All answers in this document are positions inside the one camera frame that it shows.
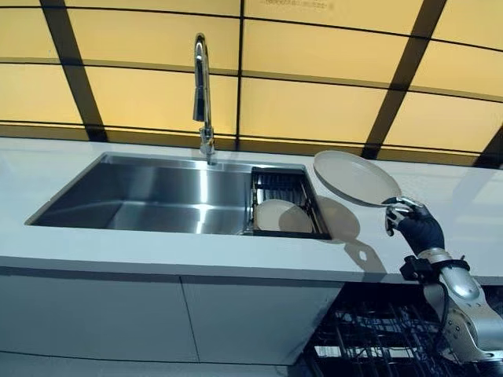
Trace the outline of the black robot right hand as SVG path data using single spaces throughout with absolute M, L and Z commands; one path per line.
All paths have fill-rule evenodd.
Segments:
M 395 196 L 386 199 L 383 204 L 386 205 L 386 233 L 393 236 L 395 230 L 399 231 L 415 255 L 445 248 L 442 227 L 423 203 Z

